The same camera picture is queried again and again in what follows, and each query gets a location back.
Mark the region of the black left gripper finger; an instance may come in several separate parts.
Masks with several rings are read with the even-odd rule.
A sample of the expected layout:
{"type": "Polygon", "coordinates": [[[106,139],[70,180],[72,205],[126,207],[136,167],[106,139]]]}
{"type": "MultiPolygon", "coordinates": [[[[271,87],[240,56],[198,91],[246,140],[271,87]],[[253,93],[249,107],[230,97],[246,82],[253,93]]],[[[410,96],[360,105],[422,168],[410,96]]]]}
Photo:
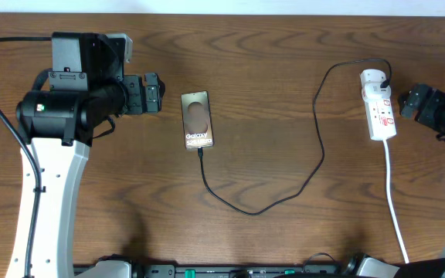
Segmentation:
{"type": "Polygon", "coordinates": [[[161,81],[157,73],[146,73],[144,75],[144,80],[147,86],[160,86],[161,81]]]}
{"type": "Polygon", "coordinates": [[[147,113],[157,113],[161,110],[165,89],[162,86],[149,85],[145,87],[145,106],[147,113]]]}

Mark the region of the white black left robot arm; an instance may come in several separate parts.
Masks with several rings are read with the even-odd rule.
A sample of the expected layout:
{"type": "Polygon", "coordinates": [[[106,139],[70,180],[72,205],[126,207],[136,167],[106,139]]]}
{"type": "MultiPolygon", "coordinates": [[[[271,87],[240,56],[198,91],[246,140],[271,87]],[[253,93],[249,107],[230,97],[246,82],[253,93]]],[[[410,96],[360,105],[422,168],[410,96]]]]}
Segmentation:
{"type": "Polygon", "coordinates": [[[80,180],[95,128],[123,115],[161,110],[155,73],[127,75],[125,34],[56,32],[53,65],[16,107],[22,140],[22,197],[9,277],[72,277],[80,180]]]}

